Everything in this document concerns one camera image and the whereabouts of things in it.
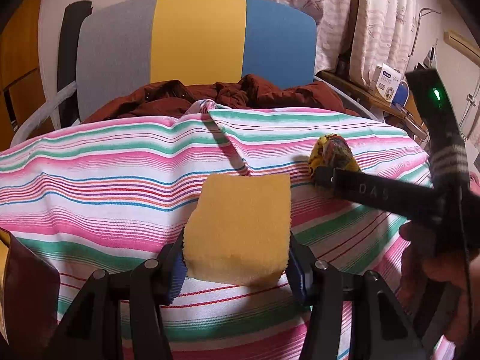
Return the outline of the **person's right hand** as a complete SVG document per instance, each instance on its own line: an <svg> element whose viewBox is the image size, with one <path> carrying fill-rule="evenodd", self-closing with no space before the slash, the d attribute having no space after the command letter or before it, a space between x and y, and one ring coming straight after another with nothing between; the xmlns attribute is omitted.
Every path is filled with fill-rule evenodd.
<svg viewBox="0 0 480 360"><path fill-rule="evenodd" d="M468 295L472 296L473 324L479 323L479 252L470 253L469 273L471 288L467 288L464 258L461 252L440 254L433 258L420 256L415 247L433 233L413 222L400 226L400 236L410 243L402 254L400 291L398 298L406 311L413 308L413 299L422 291L427 279L449 282L461 290L456 313L444 336L454 343L456 348L464 346L469 336Z"/></svg>

